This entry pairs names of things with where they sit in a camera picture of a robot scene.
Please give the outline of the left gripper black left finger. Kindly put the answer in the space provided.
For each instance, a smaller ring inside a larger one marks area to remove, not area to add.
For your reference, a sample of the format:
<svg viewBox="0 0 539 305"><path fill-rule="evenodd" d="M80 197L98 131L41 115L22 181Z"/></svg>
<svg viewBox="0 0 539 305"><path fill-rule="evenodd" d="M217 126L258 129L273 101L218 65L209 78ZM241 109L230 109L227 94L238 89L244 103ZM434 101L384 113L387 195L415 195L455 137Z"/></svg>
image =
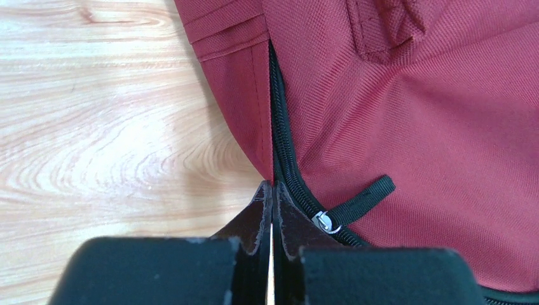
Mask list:
<svg viewBox="0 0 539 305"><path fill-rule="evenodd" d="M265 304L273 188L209 237L99 237L68 262L51 304Z"/></svg>

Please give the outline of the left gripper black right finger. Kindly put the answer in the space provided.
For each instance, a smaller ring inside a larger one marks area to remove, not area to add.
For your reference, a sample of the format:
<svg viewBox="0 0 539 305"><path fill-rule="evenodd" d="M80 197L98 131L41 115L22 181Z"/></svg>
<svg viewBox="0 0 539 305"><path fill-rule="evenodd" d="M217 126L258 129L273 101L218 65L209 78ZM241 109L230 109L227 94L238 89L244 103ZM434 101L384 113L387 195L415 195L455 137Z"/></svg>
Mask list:
<svg viewBox="0 0 539 305"><path fill-rule="evenodd" d="M483 304L465 261L444 248L346 247L273 195L276 304Z"/></svg>

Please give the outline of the red student backpack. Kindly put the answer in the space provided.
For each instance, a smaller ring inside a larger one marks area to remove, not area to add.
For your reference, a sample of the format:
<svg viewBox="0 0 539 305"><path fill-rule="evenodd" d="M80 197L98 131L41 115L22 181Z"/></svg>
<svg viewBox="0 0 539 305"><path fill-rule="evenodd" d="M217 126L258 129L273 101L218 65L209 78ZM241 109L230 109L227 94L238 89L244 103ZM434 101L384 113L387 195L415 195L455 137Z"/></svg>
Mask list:
<svg viewBox="0 0 539 305"><path fill-rule="evenodd" d="M447 247L538 303L537 1L177 1L224 119L345 245Z"/></svg>

